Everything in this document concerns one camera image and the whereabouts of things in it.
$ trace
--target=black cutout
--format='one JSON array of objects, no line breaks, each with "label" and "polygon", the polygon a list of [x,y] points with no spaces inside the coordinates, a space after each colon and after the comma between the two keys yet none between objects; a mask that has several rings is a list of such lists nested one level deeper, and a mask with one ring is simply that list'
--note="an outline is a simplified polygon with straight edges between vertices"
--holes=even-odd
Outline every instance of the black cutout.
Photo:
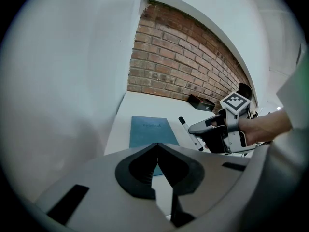
[{"label": "black cutout", "polygon": [[53,220],[66,225],[73,212],[82,201],[89,188],[75,185],[70,191],[47,213]]},{"label": "black cutout", "polygon": [[157,164],[176,195],[193,193],[204,178],[204,168],[196,160],[164,144],[152,144],[120,161],[116,180],[133,197],[155,199],[151,182]]},{"label": "black cutout", "polygon": [[222,164],[222,166],[226,168],[238,170],[238,171],[245,171],[246,169],[246,166],[244,165],[239,165],[239,164],[231,163],[231,162],[225,162]]},{"label": "black cutout", "polygon": [[204,168],[196,160],[158,144],[158,164],[175,195],[194,193],[204,179]]},{"label": "black cutout", "polygon": [[152,175],[157,165],[157,144],[124,158],[115,169],[118,184],[133,197],[155,199],[151,188]]},{"label": "black cutout", "polygon": [[182,225],[187,224],[188,222],[191,222],[194,219],[195,219],[194,216],[183,211],[177,195],[173,194],[170,222],[173,223],[175,227],[178,228]]}]

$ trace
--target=human arm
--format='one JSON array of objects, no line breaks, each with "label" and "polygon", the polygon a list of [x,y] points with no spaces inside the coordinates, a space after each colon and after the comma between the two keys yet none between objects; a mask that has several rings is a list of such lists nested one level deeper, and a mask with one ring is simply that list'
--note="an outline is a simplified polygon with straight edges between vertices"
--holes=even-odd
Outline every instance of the human arm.
[{"label": "human arm", "polygon": [[239,120],[239,129],[245,133],[247,145],[272,141],[276,136],[291,128],[291,122],[284,109],[256,119]]}]

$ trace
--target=marker pen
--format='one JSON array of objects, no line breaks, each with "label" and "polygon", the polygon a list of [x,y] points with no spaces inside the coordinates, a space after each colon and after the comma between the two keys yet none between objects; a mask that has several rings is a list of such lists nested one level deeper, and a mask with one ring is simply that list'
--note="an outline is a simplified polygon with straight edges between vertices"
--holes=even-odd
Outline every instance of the marker pen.
[{"label": "marker pen", "polygon": [[194,143],[194,145],[197,147],[197,149],[198,149],[199,151],[203,151],[204,148],[203,148],[203,146],[201,145],[201,143],[199,142],[199,140],[197,139],[197,137],[195,137],[195,135],[189,133],[189,127],[188,127],[188,125],[186,124],[186,122],[185,122],[185,120],[183,119],[183,117],[179,117],[178,119],[179,119],[180,123],[183,125],[183,128],[185,129],[185,131],[189,134],[191,140],[193,141],[193,143]]}]

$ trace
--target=blue book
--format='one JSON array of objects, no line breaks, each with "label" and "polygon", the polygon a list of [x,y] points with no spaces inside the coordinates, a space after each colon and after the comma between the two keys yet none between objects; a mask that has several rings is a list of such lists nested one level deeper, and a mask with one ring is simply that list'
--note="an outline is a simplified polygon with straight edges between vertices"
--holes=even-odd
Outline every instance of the blue book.
[{"label": "blue book", "polygon": [[[166,118],[132,116],[130,148],[152,143],[179,145]],[[161,169],[157,165],[153,175],[162,174]]]}]

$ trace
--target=white table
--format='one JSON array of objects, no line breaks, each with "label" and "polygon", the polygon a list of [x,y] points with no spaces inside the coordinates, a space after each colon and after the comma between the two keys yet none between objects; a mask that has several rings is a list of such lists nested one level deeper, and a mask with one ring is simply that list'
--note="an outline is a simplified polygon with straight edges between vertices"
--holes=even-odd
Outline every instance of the white table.
[{"label": "white table", "polygon": [[[178,118],[183,117],[188,126],[214,116],[213,112],[195,109],[186,101],[135,92],[127,92],[117,112],[104,154],[128,149],[131,118],[133,115],[167,118],[180,146],[197,150]],[[163,175],[154,176],[152,188],[156,191],[156,203],[170,218],[172,188]]]}]

